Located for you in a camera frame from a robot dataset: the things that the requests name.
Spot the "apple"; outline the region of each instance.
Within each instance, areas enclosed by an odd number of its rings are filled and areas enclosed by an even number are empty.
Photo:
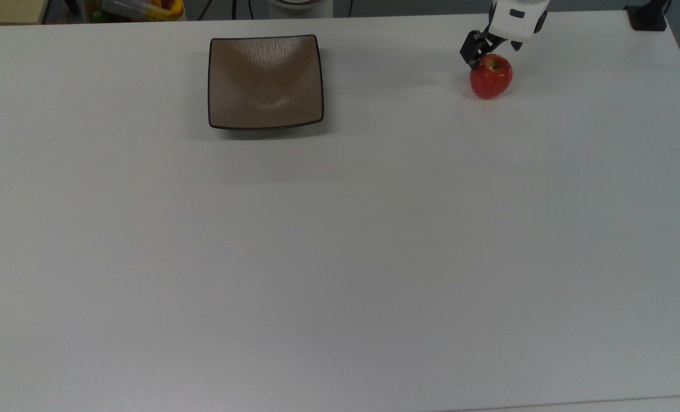
[[[506,58],[488,54],[479,60],[479,66],[470,73],[470,83],[475,94],[483,99],[500,96],[510,86],[512,66]]]

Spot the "cable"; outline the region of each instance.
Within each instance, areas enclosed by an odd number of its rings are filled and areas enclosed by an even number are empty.
[[[212,0],[207,0],[207,5],[205,5],[205,8],[203,9],[203,13],[200,13],[200,17],[198,17],[198,21],[202,20],[203,16],[205,15],[205,11],[210,7],[212,3]]]
[[[230,11],[230,20],[235,20],[236,19],[236,8],[238,0],[233,0],[233,8],[232,11]],[[203,9],[203,13],[200,13],[200,17],[198,17],[198,21],[202,20],[202,18],[205,16],[205,11],[207,11],[210,8],[210,5],[212,4],[212,0],[207,0],[207,5],[205,5],[205,8]]]

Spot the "yellow object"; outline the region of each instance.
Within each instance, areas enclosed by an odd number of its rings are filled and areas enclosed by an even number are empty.
[[[0,0],[0,24],[40,24],[45,5],[47,0]]]
[[[170,10],[147,10],[146,17],[149,20],[174,21],[182,17],[185,9],[182,6],[182,0],[174,0],[174,5]]]

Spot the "white cylindrical object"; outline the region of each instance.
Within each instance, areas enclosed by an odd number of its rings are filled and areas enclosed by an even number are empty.
[[[268,0],[270,18],[332,18],[334,0]]]

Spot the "floor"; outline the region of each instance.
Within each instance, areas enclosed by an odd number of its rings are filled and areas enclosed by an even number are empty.
[[[197,20],[209,0],[185,0],[188,20]],[[266,0],[238,0],[237,18],[249,19],[248,2],[252,2],[256,19],[267,17]],[[335,17],[346,17],[351,0],[335,0]],[[353,0],[353,17],[384,15],[435,15],[486,13],[491,0]],[[551,11],[621,10],[627,3],[642,5],[645,0],[551,0]],[[203,20],[230,19],[231,0],[212,0]],[[680,0],[673,0],[667,20],[680,46]],[[83,23],[80,15],[68,12],[63,0],[50,0],[45,13],[45,24]]]

